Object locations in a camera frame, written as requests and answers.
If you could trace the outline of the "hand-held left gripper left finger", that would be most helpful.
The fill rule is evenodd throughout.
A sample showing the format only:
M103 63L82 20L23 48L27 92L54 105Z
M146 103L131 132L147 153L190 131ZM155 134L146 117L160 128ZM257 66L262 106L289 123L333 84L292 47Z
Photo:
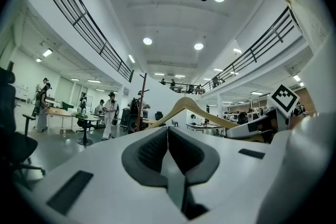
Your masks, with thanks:
M125 135L89 146L39 181L33 190L17 184L21 196L50 224L186 224L164 188L140 185L125 171L122 153L158 128ZM47 201L77 171L93 174L66 215Z

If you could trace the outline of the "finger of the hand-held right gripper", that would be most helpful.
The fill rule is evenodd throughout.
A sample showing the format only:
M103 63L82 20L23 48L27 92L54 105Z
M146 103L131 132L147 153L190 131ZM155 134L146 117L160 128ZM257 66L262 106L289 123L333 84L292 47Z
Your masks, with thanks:
M246 112L239 113L237 118L238 126L226 131L227 138L250 138L267 131L274 131L275 128L272 125L272 120L275 119L275 123L277 123L275 109L268 110L263 116L255 118L252 121L248 121L248 114Z

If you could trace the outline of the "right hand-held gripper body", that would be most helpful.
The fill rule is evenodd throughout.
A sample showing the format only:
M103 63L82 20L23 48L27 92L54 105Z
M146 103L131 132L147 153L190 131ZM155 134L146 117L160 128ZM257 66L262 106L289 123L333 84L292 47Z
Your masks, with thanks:
M277 130L289 129L289 121L300 97L289 87L278 84L267 97L267 115L274 114L277 120Z

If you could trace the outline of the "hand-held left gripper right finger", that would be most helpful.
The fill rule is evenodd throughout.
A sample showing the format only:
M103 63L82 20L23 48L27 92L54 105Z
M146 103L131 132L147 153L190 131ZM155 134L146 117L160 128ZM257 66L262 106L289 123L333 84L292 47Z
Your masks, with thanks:
M168 224L257 224L283 161L289 134L271 144L168 129L169 150L184 173L184 205Z

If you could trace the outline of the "light wooden hanger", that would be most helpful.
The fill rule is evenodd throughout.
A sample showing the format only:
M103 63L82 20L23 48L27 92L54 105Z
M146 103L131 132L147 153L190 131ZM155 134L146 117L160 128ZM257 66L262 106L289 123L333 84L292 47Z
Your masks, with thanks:
M169 119L172 119L174 116L182 112L183 110L189 110L193 112L194 114L197 114L199 116L204 117L205 119L208 119L219 126L225 128L225 129L231 129L233 127L238 126L238 124L233 123L231 121L219 118L217 116L211 115L207 113L206 111L202 110L198 104L189 97L183 97L180 98L174 105L173 109L163 118L160 120L154 122L153 124L149 125L146 129L153 129L156 127L159 127L164 122L168 121ZM268 136L267 132L261 133L259 135L252 136L250 138L243 138L243 139L234 139L234 140L243 140L243 141L250 141L250 142L261 142L261 143L270 143L271 136Z

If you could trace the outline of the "person's right forearm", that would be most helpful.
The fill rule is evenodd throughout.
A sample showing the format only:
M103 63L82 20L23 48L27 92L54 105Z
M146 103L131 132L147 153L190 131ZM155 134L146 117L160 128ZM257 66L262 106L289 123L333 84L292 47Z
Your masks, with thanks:
M313 118L318 115L319 115L318 112L310 111L310 112L304 112L303 114L300 114L298 116L293 116L289 119L289 129L292 130L296 125L298 125L305 118Z

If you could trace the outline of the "black swivel chair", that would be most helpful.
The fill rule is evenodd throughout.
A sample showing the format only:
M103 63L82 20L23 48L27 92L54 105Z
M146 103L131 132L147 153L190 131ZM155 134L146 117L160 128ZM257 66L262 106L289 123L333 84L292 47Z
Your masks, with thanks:
M130 133L136 132L137 119L138 116L136 114L131 114L130 109L125 108L122 110L120 126L123 127L124 130L128 130Z

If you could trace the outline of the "black backpack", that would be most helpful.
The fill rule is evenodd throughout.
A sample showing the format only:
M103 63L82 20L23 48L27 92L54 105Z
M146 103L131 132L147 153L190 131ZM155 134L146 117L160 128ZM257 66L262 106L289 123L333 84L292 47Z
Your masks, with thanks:
M130 114L135 115L137 117L139 113L139 108L140 108L139 99L133 98L130 103Z

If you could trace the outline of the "black balcony railing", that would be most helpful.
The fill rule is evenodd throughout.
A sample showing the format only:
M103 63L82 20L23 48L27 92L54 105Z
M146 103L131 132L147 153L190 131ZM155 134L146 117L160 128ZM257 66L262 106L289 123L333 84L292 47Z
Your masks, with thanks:
M287 7L241 56L215 76L218 77L219 85L242 74L242 72L252 64L258 63L261 60L261 57L275 45L284 43L285 37L295 28L295 20L293 19L290 8ZM213 89L212 79L202 85L202 94Z
M122 60L103 34L82 0L52 0L67 21L91 48L126 81L134 71Z

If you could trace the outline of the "long wooden table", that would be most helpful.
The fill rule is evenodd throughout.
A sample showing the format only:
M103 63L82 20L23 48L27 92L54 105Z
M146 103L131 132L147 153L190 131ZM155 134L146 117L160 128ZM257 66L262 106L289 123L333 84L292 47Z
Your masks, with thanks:
M64 130L73 130L73 117L70 112L60 109L60 108L48 108L47 113L47 123L54 117L60 118L60 128Z

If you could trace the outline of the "red-brown wooden coat rack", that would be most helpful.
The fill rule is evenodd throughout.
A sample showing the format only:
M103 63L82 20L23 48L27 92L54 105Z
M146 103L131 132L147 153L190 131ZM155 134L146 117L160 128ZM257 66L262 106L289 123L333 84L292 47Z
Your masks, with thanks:
M140 108L138 111L138 118L137 118L137 131L140 131L140 126L141 126L141 113L143 110L143 97L144 97L144 93L146 92L145 90L145 84L146 84L146 78L147 78L147 73L145 74L140 74L140 77L143 78L143 84L142 84L142 89L141 89L141 95L140 95Z

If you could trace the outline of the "black office chair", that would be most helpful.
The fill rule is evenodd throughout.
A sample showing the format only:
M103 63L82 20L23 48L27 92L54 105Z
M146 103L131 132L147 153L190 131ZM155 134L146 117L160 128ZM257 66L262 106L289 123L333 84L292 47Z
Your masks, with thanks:
M0 67L0 164L10 175L19 172L23 184L29 186L23 170L38 170L43 176L46 171L42 167L33 166L30 160L38 142L28 136L29 122L34 118L23 115L26 119L25 133L16 131L15 94L13 72Z

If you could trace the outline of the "group of rectangular ceiling lights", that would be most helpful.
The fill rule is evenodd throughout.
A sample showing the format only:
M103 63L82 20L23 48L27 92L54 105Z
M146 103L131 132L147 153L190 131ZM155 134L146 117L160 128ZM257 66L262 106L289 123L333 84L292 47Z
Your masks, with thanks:
M98 92L121 88L120 83L95 68L68 47L44 50L39 62L67 80L86 88L94 88Z

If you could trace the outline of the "round pedestal table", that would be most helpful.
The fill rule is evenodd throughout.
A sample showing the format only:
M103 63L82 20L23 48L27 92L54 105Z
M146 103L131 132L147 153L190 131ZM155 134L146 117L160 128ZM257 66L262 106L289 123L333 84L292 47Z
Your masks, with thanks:
M77 119L75 117L75 119L77 119L77 123L79 125L79 127L82 128L83 131L83 137L80 138L77 143L83 146L88 146L88 145L92 145L93 141L91 139L87 138L87 129L91 129L92 127L97 127L98 126L98 122L101 120L100 117L96 116L96 115L87 115L88 117L86 119Z

